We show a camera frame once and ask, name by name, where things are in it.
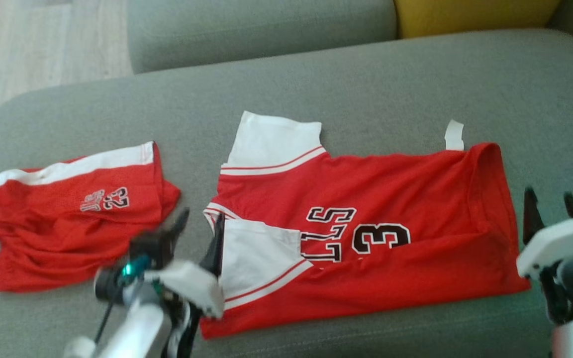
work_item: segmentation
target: jersey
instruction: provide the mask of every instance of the jersey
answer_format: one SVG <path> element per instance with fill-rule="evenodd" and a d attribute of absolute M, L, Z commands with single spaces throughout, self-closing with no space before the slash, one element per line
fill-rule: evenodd
<path fill-rule="evenodd" d="M 205 338 L 529 288 L 498 145 L 332 157 L 320 130 L 243 115 L 204 211 L 228 218 Z"/>
<path fill-rule="evenodd" d="M 0 291 L 32 292 L 94 277 L 154 229 L 180 191 L 155 143 L 0 173 Z"/>

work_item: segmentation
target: gray sofa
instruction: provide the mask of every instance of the gray sofa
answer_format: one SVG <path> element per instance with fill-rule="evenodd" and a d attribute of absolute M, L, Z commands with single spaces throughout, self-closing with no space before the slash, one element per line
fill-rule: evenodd
<path fill-rule="evenodd" d="M 133 44 L 132 50 L 138 52 Z M 140 66 L 170 65 L 142 60 Z M 196 260 L 210 233 L 199 213 L 215 193 L 244 110 L 322 122 L 321 139 L 333 156 L 443 150 L 444 129 L 455 119 L 466 125 L 467 145 L 501 146 L 518 218 L 527 185 L 535 187 L 546 222 L 566 218 L 562 193 L 573 191 L 573 37 L 545 29 L 385 41 L 26 93 L 0 108 L 0 171 L 156 140 L 165 177 L 183 191 L 181 206 L 193 210 L 177 256 Z M 93 335 L 103 310 L 91 283 L 0 294 L 0 357 L 59 356 L 70 338 Z M 123 314 L 111 316 L 110 332 Z M 197 338 L 193 353 L 543 358 L 550 334 L 534 284 L 516 295 Z"/>
<path fill-rule="evenodd" d="M 394 39 L 391 0 L 131 0 L 135 73 Z"/>

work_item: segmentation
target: shorts logo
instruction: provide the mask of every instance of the shorts logo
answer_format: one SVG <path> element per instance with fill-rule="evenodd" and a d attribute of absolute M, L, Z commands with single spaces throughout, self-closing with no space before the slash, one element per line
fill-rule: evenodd
<path fill-rule="evenodd" d="M 89 195 L 80 204 L 81 211 L 101 211 L 101 209 L 111 210 L 113 208 L 127 208 L 129 197 L 127 188 L 121 186 L 117 190 L 105 195 L 105 190 L 97 190 Z"/>
<path fill-rule="evenodd" d="M 309 240 L 329 241 L 326 243 L 326 251 L 323 253 L 312 254 L 302 252 L 303 258 L 307 260 L 333 261 L 334 263 L 342 260 L 342 245 L 336 240 L 340 240 L 348 223 L 353 220 L 357 213 L 355 208 L 323 208 L 314 206 L 309 210 L 306 220 L 309 222 L 323 222 L 332 224 L 329 233 L 308 233 L 301 232 L 300 240 L 303 242 Z M 371 253 L 371 245 L 384 245 L 393 249 L 395 247 L 410 243 L 410 230 L 398 223 L 379 223 L 379 224 L 359 224 L 353 230 L 352 248 L 353 251 L 360 255 Z"/>

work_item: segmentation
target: black cable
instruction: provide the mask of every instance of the black cable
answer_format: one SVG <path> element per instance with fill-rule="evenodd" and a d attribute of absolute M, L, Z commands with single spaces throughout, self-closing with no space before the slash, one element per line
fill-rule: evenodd
<path fill-rule="evenodd" d="M 109 318 L 109 314 L 112 312 L 112 307 L 114 307 L 114 302 L 118 300 L 119 295 L 123 293 L 123 287 L 120 286 L 116 293 L 114 293 L 114 297 L 112 300 L 107 304 L 107 308 L 105 309 L 105 314 L 103 315 L 103 320 L 100 322 L 100 327 L 96 331 L 96 337 L 94 338 L 94 344 L 98 345 L 100 341 L 100 337 L 103 335 L 103 330 L 105 329 L 105 324 L 107 324 L 107 319 Z"/>
<path fill-rule="evenodd" d="M 177 358 L 189 358 L 191 356 L 191 350 L 193 349 L 193 340 L 196 337 L 196 331 L 198 331 L 198 324 L 200 323 L 200 317 L 202 316 L 202 311 L 196 307 L 195 304 L 189 304 L 189 324 L 185 328 L 185 331 L 178 342 L 178 349 L 176 356 Z"/>
<path fill-rule="evenodd" d="M 114 306 L 114 302 L 109 302 L 107 304 L 107 308 L 105 309 L 105 314 L 103 315 L 103 320 L 100 322 L 100 327 L 98 331 L 96 331 L 96 337 L 94 338 L 94 344 L 98 345 L 98 341 L 100 341 L 100 336 L 103 334 L 103 329 L 105 329 L 105 324 L 107 324 L 107 319 L 109 318 L 109 314 L 112 312 L 112 307 Z"/>

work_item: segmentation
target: garment tag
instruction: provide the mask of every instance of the garment tag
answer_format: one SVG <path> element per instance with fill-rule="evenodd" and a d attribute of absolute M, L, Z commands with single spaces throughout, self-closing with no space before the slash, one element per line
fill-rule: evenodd
<path fill-rule="evenodd" d="M 444 136 L 444 139 L 446 140 L 446 150 L 464 149 L 464 141 L 462 140 L 463 131 L 463 124 L 455 120 L 450 120 L 448 128 L 446 128 L 446 135 Z"/>

